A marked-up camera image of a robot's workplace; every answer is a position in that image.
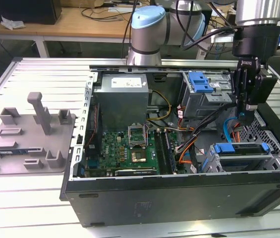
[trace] black box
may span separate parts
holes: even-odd
[[[60,0],[0,0],[0,22],[3,16],[12,21],[53,25],[60,14]]]

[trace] ram slot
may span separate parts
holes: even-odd
[[[159,163],[159,169],[161,175],[172,174],[171,165],[168,159],[168,152],[166,144],[163,141],[163,136],[159,132],[154,132],[155,149]]]
[[[167,132],[162,132],[162,141],[166,148],[166,156],[167,156],[167,159],[169,160],[171,170],[174,173],[176,171],[175,158],[174,158],[173,152],[171,150],[170,140],[169,140],[169,136],[168,136]]]

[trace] green circuit board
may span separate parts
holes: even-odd
[[[171,145],[178,144],[176,133],[169,133]],[[154,133],[148,132],[148,144],[130,148],[128,131],[104,132],[99,169],[153,169],[159,174],[159,163],[156,154]]]

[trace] yellow wire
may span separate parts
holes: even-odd
[[[162,116],[162,117],[159,117],[159,118],[149,118],[149,119],[147,119],[147,120],[162,120],[162,119],[164,119],[164,118],[167,118],[167,117],[170,115],[170,113],[171,113],[171,104],[169,103],[169,101],[167,100],[167,98],[163,96],[162,93],[160,93],[160,92],[157,91],[157,90],[152,90],[152,91],[153,91],[153,92],[156,92],[157,94],[159,94],[159,95],[168,103],[168,113],[167,113],[165,116]]]

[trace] wooden table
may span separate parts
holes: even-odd
[[[101,12],[107,8],[95,9],[95,12]],[[106,17],[117,15],[118,12],[102,12],[93,14],[92,17]],[[125,19],[130,18],[130,13],[124,14]],[[61,17],[55,25],[42,25],[25,23],[26,27],[6,29],[0,24],[0,39],[7,40],[32,40],[36,42],[40,56],[49,57],[46,47],[46,41],[74,41],[74,42],[110,42],[121,43],[127,21],[100,22],[84,17],[77,7],[64,7]]]

